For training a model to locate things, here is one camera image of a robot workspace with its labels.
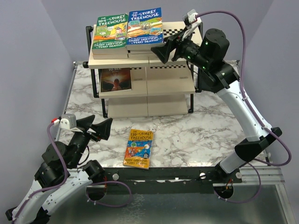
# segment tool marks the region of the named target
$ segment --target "dark book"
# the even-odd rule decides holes
[[[132,90],[130,68],[102,69],[101,92]]]

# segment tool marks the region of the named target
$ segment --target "bookshelf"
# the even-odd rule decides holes
[[[163,22],[164,37],[173,35],[184,29],[183,22]],[[185,59],[163,64],[157,57],[126,58],[114,60],[97,60],[90,51],[93,35],[92,27],[86,27],[87,44],[89,48],[88,68],[91,69],[93,95],[102,100],[103,116],[110,118],[129,118],[178,115],[193,112],[193,94],[198,92],[193,82],[193,72],[190,72]],[[192,40],[200,45],[202,27],[193,32]],[[131,91],[98,92],[95,69],[130,68]],[[190,94],[190,109],[187,108],[185,94]],[[108,99],[108,112],[105,101]]]

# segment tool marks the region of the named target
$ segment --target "book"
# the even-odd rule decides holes
[[[150,50],[163,43],[161,8],[129,12],[128,50]]]
[[[100,86],[101,92],[132,90],[130,68],[102,69]]]
[[[138,58],[150,58],[150,59],[154,59],[156,58],[157,56],[154,54],[154,53],[139,53],[139,54],[128,54],[128,58],[135,58],[135,59],[138,59]]]
[[[93,31],[93,54],[127,54],[128,15],[110,15],[98,18]]]
[[[129,50],[128,54],[153,54],[151,50]]]
[[[115,54],[115,55],[111,55],[111,54],[96,55],[96,54],[93,54],[93,58],[94,59],[100,59],[100,60],[105,60],[105,59],[126,59],[126,58],[128,58],[128,55],[127,54]]]
[[[131,129],[123,165],[148,169],[154,133]]]

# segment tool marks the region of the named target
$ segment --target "black metal frame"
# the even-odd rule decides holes
[[[219,177],[215,167],[177,167],[177,168],[104,168],[108,181],[113,175],[119,176],[118,181],[128,185],[133,194],[177,194],[177,193],[214,193],[213,184],[226,184],[229,179],[234,183],[242,180],[236,177],[239,169],[229,176]],[[127,194],[127,189],[118,184],[110,184],[108,194]]]
[[[199,32],[200,35],[202,37],[202,24],[199,26]],[[90,54],[90,48],[91,48],[91,44],[92,44],[92,38],[91,38],[91,32],[93,31],[93,27],[92,26],[87,26],[86,27],[86,38],[87,38],[87,47],[88,47],[88,54]],[[88,62],[84,62],[83,63],[83,67],[88,68]],[[192,79],[194,80],[194,65],[192,64],[191,66],[191,75],[192,75]],[[101,79],[101,69],[98,69],[99,71],[99,80]],[[94,98],[99,98],[99,93],[97,91],[97,84],[96,84],[96,78],[95,78],[95,71],[94,69],[90,69],[90,73],[91,73],[91,77],[92,77],[92,85],[93,85],[93,97]],[[195,92],[201,92],[202,88],[201,88],[201,82],[199,81],[199,69],[198,69],[198,79],[197,79],[197,87],[195,87]],[[108,113],[106,112],[106,107],[105,107],[105,100],[101,99],[102,102],[102,111],[103,111],[103,117],[107,118],[108,117]],[[190,94],[190,109],[188,109],[188,113],[193,113],[194,112],[194,94]]]

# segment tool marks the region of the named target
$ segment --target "shelf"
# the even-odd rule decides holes
[[[148,96],[148,116],[187,114],[184,95]]]
[[[164,30],[164,38],[169,36],[170,34],[176,34],[180,29],[184,29],[185,24],[184,22],[163,22],[162,29]],[[195,29],[195,33],[192,35],[192,41],[198,45],[201,45],[202,37],[200,35],[199,29]],[[165,65],[180,65],[180,64],[186,64],[186,60],[183,58],[179,58],[177,61],[172,62],[171,59],[174,56],[174,51],[170,53],[169,60]],[[164,65],[159,58],[150,58],[149,59],[149,65],[150,66],[162,66]]]
[[[126,58],[126,59],[94,59],[93,53],[90,51],[88,67],[90,69],[110,69],[110,68],[131,68],[131,67],[146,67],[149,65],[148,58]]]
[[[195,93],[190,71],[185,65],[147,67],[148,96]]]
[[[130,70],[130,73],[131,73],[132,90],[100,92],[99,98],[107,99],[107,98],[145,97],[145,96],[147,96],[145,68],[132,68]]]
[[[147,97],[111,98],[108,102],[109,118],[147,117]]]

